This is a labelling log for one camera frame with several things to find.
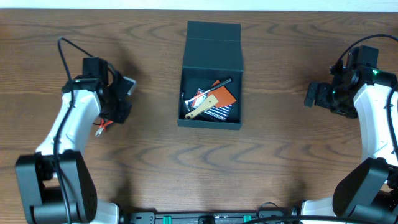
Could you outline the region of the red handled pliers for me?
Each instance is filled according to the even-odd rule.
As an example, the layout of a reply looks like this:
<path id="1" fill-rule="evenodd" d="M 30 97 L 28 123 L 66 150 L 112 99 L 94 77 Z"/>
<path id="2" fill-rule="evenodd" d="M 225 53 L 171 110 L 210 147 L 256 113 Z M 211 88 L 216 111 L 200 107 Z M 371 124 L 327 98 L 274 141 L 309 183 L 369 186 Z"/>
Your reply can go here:
<path id="1" fill-rule="evenodd" d="M 99 124 L 99 128 L 95 133 L 95 136 L 99 137 L 112 124 L 113 124 L 113 121 L 102 119 Z"/>

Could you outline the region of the blue precision screwdriver set case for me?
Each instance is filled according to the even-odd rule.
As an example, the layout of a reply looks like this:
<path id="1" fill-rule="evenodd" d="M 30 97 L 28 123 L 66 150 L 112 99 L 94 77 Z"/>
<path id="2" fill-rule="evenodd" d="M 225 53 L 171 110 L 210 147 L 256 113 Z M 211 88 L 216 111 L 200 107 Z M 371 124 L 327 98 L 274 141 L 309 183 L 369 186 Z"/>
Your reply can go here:
<path id="1" fill-rule="evenodd" d="M 222 121 L 226 121 L 232 108 L 232 104 L 236 102 L 236 99 L 225 87 L 205 93 L 192 102 L 189 102 L 188 106 L 196 109 L 210 95 L 215 95 L 215 97 L 218 99 L 218 102 L 212 108 L 204 111 L 204 113 Z"/>

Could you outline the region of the dark green box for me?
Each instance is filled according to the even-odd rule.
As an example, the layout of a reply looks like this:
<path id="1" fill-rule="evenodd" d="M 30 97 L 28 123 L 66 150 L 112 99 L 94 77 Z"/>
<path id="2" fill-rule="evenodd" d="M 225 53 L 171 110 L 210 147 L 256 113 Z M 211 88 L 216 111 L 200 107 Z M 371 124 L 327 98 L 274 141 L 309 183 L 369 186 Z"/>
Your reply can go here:
<path id="1" fill-rule="evenodd" d="M 187 22 L 187 38 L 180 81 L 180 98 L 177 124 L 191 128 L 239 130 L 241 123 L 241 90 L 243 77 L 241 25 L 215 22 Z M 184 116 L 197 103 L 186 103 L 196 94 L 209 90 L 216 82 L 231 79 L 224 87 L 236 99 L 226 105 L 226 116 L 213 117 L 214 108 L 208 109 L 192 120 Z"/>

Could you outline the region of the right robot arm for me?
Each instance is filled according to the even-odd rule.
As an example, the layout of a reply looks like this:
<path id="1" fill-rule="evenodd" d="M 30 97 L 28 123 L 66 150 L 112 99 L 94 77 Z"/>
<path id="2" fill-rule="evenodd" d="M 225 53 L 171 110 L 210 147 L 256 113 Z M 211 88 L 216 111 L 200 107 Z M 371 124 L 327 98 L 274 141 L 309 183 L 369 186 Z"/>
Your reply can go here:
<path id="1" fill-rule="evenodd" d="M 360 122 L 362 162 L 332 197 L 294 209 L 304 223 L 397 223 L 397 78 L 375 68 L 335 73 L 331 84 L 311 83 L 306 106 L 322 106 Z"/>

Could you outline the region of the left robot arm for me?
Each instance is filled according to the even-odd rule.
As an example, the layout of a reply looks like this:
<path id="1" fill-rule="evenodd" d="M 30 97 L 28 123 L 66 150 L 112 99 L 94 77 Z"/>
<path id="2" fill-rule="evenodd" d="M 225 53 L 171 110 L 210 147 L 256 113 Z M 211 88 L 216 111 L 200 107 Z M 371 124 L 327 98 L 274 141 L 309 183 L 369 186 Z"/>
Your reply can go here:
<path id="1" fill-rule="evenodd" d="M 129 223 L 119 205 L 100 200 L 83 155 L 95 119 L 116 109 L 136 81 L 115 74 L 79 76 L 62 88 L 62 107 L 45 140 L 15 164 L 27 223 Z"/>

